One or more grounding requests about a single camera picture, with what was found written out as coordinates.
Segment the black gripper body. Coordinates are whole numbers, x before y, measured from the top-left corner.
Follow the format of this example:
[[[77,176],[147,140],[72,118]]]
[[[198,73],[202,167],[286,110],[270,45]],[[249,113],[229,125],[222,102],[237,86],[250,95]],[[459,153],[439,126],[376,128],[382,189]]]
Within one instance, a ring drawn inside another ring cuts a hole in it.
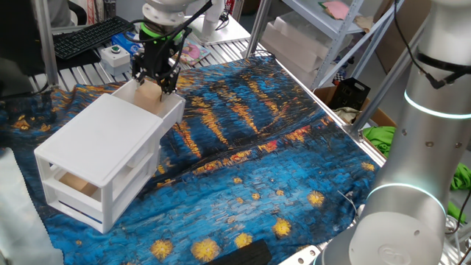
[[[177,42],[171,38],[148,38],[136,40],[142,47],[135,53],[141,54],[144,59],[146,77],[167,77],[177,64],[173,65],[169,59],[177,53]]]

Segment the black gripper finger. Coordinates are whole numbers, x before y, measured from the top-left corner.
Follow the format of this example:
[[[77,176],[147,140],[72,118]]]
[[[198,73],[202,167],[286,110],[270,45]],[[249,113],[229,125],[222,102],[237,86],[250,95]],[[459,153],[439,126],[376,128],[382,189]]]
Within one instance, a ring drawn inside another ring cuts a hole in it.
[[[174,93],[177,88],[177,80],[180,74],[180,68],[175,68],[167,77],[163,78],[160,81],[160,87],[162,90],[162,95],[160,100],[163,102],[169,95]]]
[[[139,84],[143,85],[146,76],[144,68],[144,59],[141,54],[134,54],[132,58],[132,78]]]

